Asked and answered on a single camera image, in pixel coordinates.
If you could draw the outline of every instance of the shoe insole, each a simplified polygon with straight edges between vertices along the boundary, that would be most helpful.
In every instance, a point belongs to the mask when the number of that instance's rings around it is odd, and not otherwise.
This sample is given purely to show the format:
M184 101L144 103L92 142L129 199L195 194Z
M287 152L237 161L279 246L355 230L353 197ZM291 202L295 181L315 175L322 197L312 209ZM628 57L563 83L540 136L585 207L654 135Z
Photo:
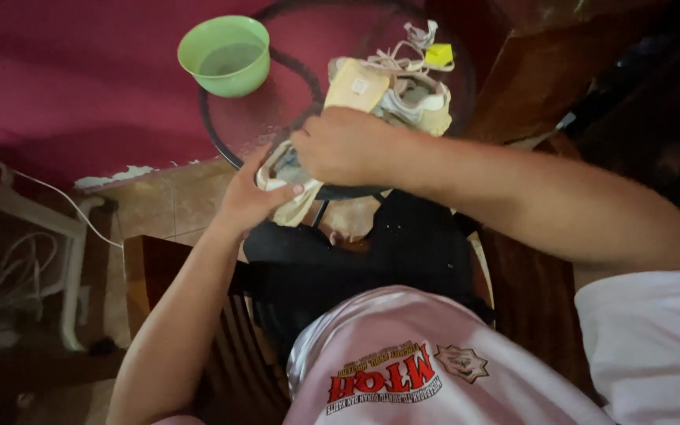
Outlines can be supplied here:
M329 85L324 107L351 107L368 113L382 100L389 87L390 76L347 59Z

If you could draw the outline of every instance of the white t-shirt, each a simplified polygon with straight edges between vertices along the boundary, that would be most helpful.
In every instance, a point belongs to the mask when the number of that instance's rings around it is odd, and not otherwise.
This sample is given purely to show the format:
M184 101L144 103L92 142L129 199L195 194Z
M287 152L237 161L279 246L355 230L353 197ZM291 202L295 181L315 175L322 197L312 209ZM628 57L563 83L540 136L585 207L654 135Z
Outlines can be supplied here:
M285 423L680 424L680 272L603 279L576 306L603 408L460 304L387 286L298 337Z

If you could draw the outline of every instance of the electrical cord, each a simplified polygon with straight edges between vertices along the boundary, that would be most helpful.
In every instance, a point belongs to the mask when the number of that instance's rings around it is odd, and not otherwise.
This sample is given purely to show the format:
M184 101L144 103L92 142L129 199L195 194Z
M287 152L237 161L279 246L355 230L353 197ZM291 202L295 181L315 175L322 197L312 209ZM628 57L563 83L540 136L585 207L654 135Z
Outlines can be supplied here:
M31 176L28 176L27 174L24 174L24 173L22 173L22 172L19 172L19 171L17 171L16 169L12 169L12 168L8 167L6 164L4 164L4 163L1 162L1 161L0 161L0 169L2 169L2 174L4 174L4 170L5 170L5 169L9 169L9 170L12 170L12 172L13 172L14 174L17 174L18 176L24 177L24 178L26 178L26 179L29 179L29 180L31 180L31 181L34 181L34 182L36 182L36 183L39 183L40 185L46 186L47 188L56 191L57 193L59 193L60 195L62 195L65 199L67 199L68 201L70 201L70 204L75 208L75 210L78 212L78 214L85 220L85 223L89 225L89 227L91 228L91 230L94 231L94 233L95 233L97 236L99 236L101 239L104 240L104 242L107 242L107 243L110 244L110 245L114 245L114 246L117 246L118 248L122 248L122 245L121 245L121 244L118 244L117 242L112 242L111 240L109 240L109 239L107 239L106 237L104 237L101 233L99 233L99 231L96 230L96 227L94 227L94 225L91 224L91 220L89 220L89 218L88 218L87 216L85 216L85 214L83 214L83 212L80 210L80 208L79 208L78 205L75 203L75 201L73 201L66 193L62 192L61 190L59 190L59 189L57 189L57 188L55 188L55 187L53 187L53 186L50 185L49 183L44 183L43 181L40 181L39 179L33 178L33 177L31 177Z

